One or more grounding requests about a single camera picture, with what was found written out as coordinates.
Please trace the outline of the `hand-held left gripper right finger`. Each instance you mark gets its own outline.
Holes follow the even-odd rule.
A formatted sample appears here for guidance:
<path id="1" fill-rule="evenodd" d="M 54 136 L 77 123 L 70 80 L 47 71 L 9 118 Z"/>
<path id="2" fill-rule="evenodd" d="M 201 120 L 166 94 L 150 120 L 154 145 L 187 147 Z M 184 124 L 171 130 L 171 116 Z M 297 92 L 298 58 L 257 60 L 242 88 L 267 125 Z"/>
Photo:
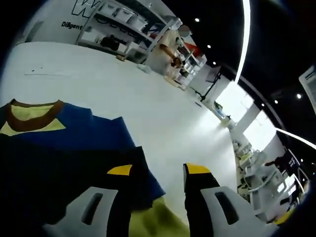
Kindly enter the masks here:
<path id="1" fill-rule="evenodd" d="M 255 216 L 249 202 L 220 186 L 209 169 L 185 163 L 185 210 L 192 237 L 270 237 L 273 224 Z"/>

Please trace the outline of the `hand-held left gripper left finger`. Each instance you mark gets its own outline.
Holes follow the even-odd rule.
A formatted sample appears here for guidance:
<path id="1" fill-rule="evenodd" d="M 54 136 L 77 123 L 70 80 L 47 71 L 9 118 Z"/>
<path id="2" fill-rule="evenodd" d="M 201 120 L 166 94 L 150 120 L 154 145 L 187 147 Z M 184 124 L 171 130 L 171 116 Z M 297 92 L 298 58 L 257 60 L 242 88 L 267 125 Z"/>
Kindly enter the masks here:
<path id="1" fill-rule="evenodd" d="M 66 208 L 66 215 L 43 229 L 49 237 L 127 237 L 130 211 L 117 189 L 90 187 Z"/>

